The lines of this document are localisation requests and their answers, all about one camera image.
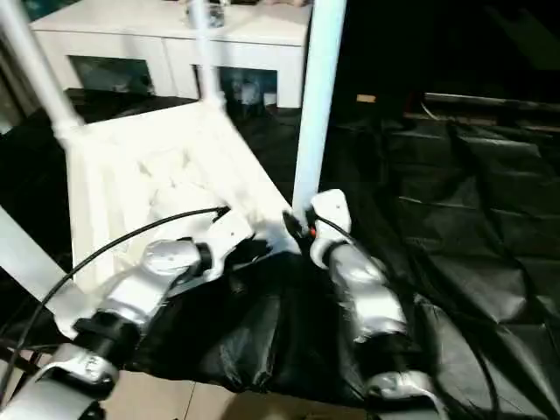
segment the wire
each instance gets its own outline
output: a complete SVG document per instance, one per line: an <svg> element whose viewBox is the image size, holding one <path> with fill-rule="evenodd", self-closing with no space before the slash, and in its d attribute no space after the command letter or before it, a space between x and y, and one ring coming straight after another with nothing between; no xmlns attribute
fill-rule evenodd
<svg viewBox="0 0 560 420"><path fill-rule="evenodd" d="M433 114L433 113L428 109L428 107L426 107L426 104L425 104L425 103L420 102L420 105L422 106L422 109L424 110L424 112L425 112L426 114L428 114L428 116L429 116L432 120L436 120L436 121L439 121L439 120L440 120L440 118L439 118L438 116L436 116L435 114Z"/></svg>
<svg viewBox="0 0 560 420"><path fill-rule="evenodd" d="M35 325L35 323L39 319L40 313L43 311L43 308L45 308L45 305L53 298L53 296L56 295L56 293L67 283L68 280L70 280L72 277L74 277L76 275L76 273L78 273L78 271L83 269L85 266L90 264L95 258L97 258L101 254L107 252L108 250L115 247L116 245L119 245L120 243L123 243L123 242L127 241L128 239L133 238L135 236L138 236L138 235L140 235L140 234L142 234L142 233L144 233L148 230L151 230L153 228L157 228L158 226L161 226L165 223L169 223L170 221L175 221L177 219L182 219L182 218L185 218L185 217L195 216L197 214L219 212L219 211L224 210L225 208L226 207L221 206L221 207L205 208L205 209L201 209L201 210L194 210L194 211L191 211L191 212L175 214L173 216L166 217L166 218L158 220L158 221L154 221L153 223L151 223L149 225L146 225L144 227L140 227L139 229L133 230L132 232L130 232L128 234L125 234L125 235L121 236L120 238L115 239L114 241L108 243L107 245L97 249L93 254L91 254L90 256L85 258L82 262L80 262L73 269L71 269L70 272L68 272L68 274L66 274L64 277L62 277L52 287L52 289L49 290L49 292L46 294L46 296L43 298L43 300L39 303L37 309L35 310L35 312L31 316L31 318L27 322L27 325L25 326L24 331L22 332L21 336L19 337L19 341L17 342L16 348L14 349L14 352L13 352L13 355L11 356L10 362L8 363L8 366L7 366L7 368L6 368L6 370L3 374L2 382L0 382L0 402L3 402L4 399L6 398L6 391L8 389L8 386L10 385L11 375L13 374L14 368L16 366L16 363L18 362L18 358L20 357L20 354L21 354L22 350L24 350L24 348L25 348L25 342L27 341L27 337L29 336L29 333L31 332L33 326Z"/></svg>
<svg viewBox="0 0 560 420"><path fill-rule="evenodd" d="M350 244L352 244L354 247L356 247L356 249L358 249L358 251L360 251L367 259L369 259L373 262L375 261L375 259L372 258L372 256L366 251L365 247L363 245L361 245L356 239L354 239L342 227L340 227L339 225L337 225L336 223L334 223L334 222L332 222L328 219L325 219L324 217L319 216L318 214L316 214L315 217L318 221L322 221L326 225L328 225L331 228L333 228L334 230L336 230L339 234L344 236L350 242ZM472 354L474 355L477 363L480 366L480 369L482 370L482 374L484 375L484 380L486 382L486 386L488 388L488 393L490 394L490 400L492 402L492 413L491 413L492 418L494 418L494 419L500 418L500 396L498 394L498 389L496 388L496 384L494 382L494 379L492 378L492 374L490 373L490 369L488 368L488 364L487 364L486 360L484 359L484 356L482 355L479 347L475 346L475 344L472 343L472 340L469 337L469 334L467 332L465 332L462 328L459 327L460 323L458 323L458 321L457 321L457 318L460 319L460 318L468 318L468 317L463 317L462 314L457 314L454 310L450 310L449 307L446 308L446 306L448 306L448 305L445 304L445 302L438 301L438 299L434 299L434 298L430 297L429 293L427 293L425 290L422 290L422 287L418 286L417 284L414 284L414 285L413 284L407 284L407 287L411 287L412 289L414 289L415 293L418 293L418 294L422 295L424 298L426 298L428 301L430 301L432 305L439 306L442 309L442 311L444 311L447 314L447 316L450 319L453 320L456 327L460 331L461 335L465 339L466 344L471 349Z"/></svg>
<svg viewBox="0 0 560 420"><path fill-rule="evenodd" d="M318 221L322 221L323 223L325 223L326 225L330 226L331 228L333 228L334 230L336 230L339 234L341 234L342 236L345 237L345 239L347 241L349 241L354 247L356 247L356 249L358 249L368 260L372 260L375 263L375 259L372 258L372 256L369 254L369 252L366 250L366 248L358 242L358 240L354 239L346 230L344 230L342 227L340 227L339 225L337 225L336 223L325 219L324 217L319 216L318 214L315 215L315 218Z"/></svg>

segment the black cable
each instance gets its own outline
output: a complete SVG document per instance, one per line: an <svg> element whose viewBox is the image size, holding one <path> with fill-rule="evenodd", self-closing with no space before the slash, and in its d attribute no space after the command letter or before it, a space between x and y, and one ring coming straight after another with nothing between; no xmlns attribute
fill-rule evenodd
<svg viewBox="0 0 560 420"><path fill-rule="evenodd" d="M333 228L334 230L336 230L339 234L344 236L345 239L347 241L349 241L352 246L354 246L356 249L358 249L358 251L360 251L367 259L374 261L372 259L371 255L365 249L365 247L363 245L361 245L355 238L353 238L342 227L340 227L339 225L337 225L336 223L334 223L334 222L332 222L328 219L325 219L324 217L319 216L318 214L315 214L315 218L318 221L322 221L326 225L328 225L331 228ZM486 386L488 388L488 394L490 395L490 400L491 400L491 404L492 404L492 418L494 418L494 419L500 418L500 396L498 394L498 389L496 388L496 384L494 382L494 379L492 378L492 374L490 373L490 369L488 368L488 364L485 361L484 356L482 355L482 352L479 350L479 346L478 345L475 346L474 343L472 343L472 340L468 337L469 334L466 333L464 331L464 329L459 327L460 321L458 322L457 318L460 319L460 318L469 318L469 317L464 317L462 314L457 313L454 310L450 310L449 308L446 308L446 306L448 306L447 304L445 304L443 301L438 301L438 299L434 299L434 298L430 297L429 293L422 290L422 288L419 287L417 284L407 284L406 287L412 288L415 293L420 294L421 296L426 298L428 301L430 301L433 305L439 306L442 309L442 311L444 311L447 314L447 316L451 320L453 320L453 322L455 323L459 332L461 333L461 335L465 339L466 344L471 349L472 354L474 355L477 363L479 364L480 369L482 370L482 374L484 375L484 380L486 382Z"/></svg>
<svg viewBox="0 0 560 420"><path fill-rule="evenodd" d="M29 358L29 362L31 363L32 366L36 367L37 370L39 370L39 360L41 359L41 353L39 352L35 352L31 355L31 357ZM33 376L35 374L35 372L23 372L21 377L19 378L19 381L17 381L17 385L16 388L14 389L14 392L12 393L12 395L14 396L15 394L17 394L21 388L24 387L24 385L27 383L27 381L29 381L29 378L31 376Z"/></svg>
<svg viewBox="0 0 560 420"><path fill-rule="evenodd" d="M43 311L43 308L45 308L45 305L53 298L53 296L56 295L56 293L67 283L68 280L70 280L72 277L74 277L78 271L83 269L86 265L91 263L95 258L100 256L104 252L107 252L108 250L115 247L116 245L119 245L120 243L123 243L123 242L127 241L128 239L133 238L135 236L138 236L138 235L140 235L140 234L142 234L142 233L144 233L148 230L151 230L153 228L157 228L158 226L163 225L165 223L169 223L170 221L175 221L177 219L182 219L182 218L189 217L189 216L194 216L194 215L197 215L197 214L219 212L221 210L224 210L224 208L225 207L222 206L222 207L205 208L205 209L202 209L202 210L194 210L194 211L191 211L191 212L175 214L173 216L166 217L162 220L154 221L153 223L151 223L149 225L146 225L144 227L140 227L139 229L136 229L136 230L134 230L134 231L132 231L128 234L125 234L125 235L121 236L120 238L115 239L114 241L108 243L107 245L97 249L93 254L91 254L90 256L85 258L82 262L80 262L73 269L71 269L70 272L68 272L68 274L66 274L64 277L62 277L52 287L52 289L49 290L49 292L46 294L46 296L43 298L43 300L39 303L37 309L35 310L35 312L31 316L31 318L27 322L27 325L25 326L24 331L22 332L21 336L19 337L19 341L17 342L17 346L14 349L14 352L13 352L13 355L10 359L10 362L8 363L8 366L7 366L7 368L6 368L6 370L3 374L2 382L0 382L0 402L3 401L4 398L5 398L6 391L8 389L9 384L10 384L11 375L14 371L16 363L18 362L18 358L20 357L20 354L21 354L22 350L25 348L25 342L27 341L27 337L29 336L29 333L31 332L33 326L37 322L37 319L39 318L40 313Z"/></svg>

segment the black fabric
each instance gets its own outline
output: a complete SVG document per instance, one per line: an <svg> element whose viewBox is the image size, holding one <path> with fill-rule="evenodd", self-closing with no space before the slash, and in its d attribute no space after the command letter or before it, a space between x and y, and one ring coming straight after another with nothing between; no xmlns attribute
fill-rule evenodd
<svg viewBox="0 0 560 420"><path fill-rule="evenodd" d="M111 117L102 106L109 98L113 115L153 109L152 101L170 105L154 98L120 108L119 97L94 95L94 106L78 109L92 121ZM289 198L298 115L233 119ZM25 132L14 132L13 144L54 144L46 121L34 137ZM343 189L353 234L407 291L411 331L425 349L451 418L493 418L480 357L500 394L500 418L560 417L557 140L437 122L354 121L329 130L322 188ZM14 161L23 156L17 148L10 152ZM0 156L4 161L6 155ZM59 182L45 203L65 202L64 177ZM63 232L65 218L51 214L38 225ZM6 289L11 284L0 283ZM277 255L175 297L129 368L236 392L275 391L379 410L364 400L343 328L325 273L300 256Z"/></svg>

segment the white shelf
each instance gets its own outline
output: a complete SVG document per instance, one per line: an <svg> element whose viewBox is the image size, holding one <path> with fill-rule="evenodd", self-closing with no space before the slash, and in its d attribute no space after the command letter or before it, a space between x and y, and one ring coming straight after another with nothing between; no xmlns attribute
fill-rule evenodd
<svg viewBox="0 0 560 420"><path fill-rule="evenodd" d="M31 24L34 31L126 34L195 39L184 2L165 0L81 0ZM285 4L233 5L226 25L211 30L213 40L303 46L311 6Z"/></svg>

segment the white furniture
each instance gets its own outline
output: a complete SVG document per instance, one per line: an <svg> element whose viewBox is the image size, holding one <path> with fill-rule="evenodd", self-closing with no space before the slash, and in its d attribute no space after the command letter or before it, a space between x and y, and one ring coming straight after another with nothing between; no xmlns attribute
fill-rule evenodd
<svg viewBox="0 0 560 420"><path fill-rule="evenodd" d="M196 31L183 2L81 0L33 22L63 88L81 88L68 56L145 60L156 95L199 98ZM216 66L277 71L278 106L298 108L311 7L229 6L226 25L210 31Z"/></svg>

